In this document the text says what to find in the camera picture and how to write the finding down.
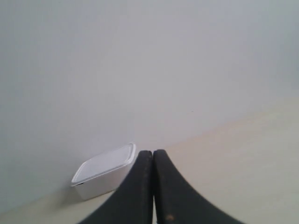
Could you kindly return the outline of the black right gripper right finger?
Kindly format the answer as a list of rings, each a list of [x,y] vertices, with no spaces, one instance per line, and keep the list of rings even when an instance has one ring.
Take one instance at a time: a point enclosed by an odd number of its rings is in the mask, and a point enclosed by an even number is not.
[[[240,224],[199,194],[163,149],[153,153],[153,190],[159,224]]]

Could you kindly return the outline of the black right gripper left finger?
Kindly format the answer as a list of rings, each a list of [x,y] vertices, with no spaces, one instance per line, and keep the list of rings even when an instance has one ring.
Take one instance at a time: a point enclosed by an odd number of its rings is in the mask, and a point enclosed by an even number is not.
[[[151,224],[153,155],[140,151],[118,189],[81,224]]]

